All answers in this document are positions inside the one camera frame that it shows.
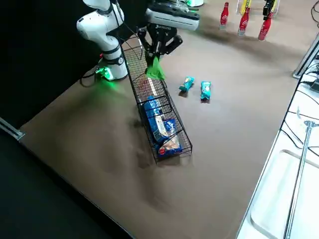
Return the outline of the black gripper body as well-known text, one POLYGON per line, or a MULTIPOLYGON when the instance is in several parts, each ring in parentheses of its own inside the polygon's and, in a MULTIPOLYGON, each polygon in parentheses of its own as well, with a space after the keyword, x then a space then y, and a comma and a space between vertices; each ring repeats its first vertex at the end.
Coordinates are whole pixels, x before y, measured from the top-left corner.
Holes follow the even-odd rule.
POLYGON ((167 43, 177 34, 177 28, 150 23, 147 26, 147 31, 153 43, 167 43))

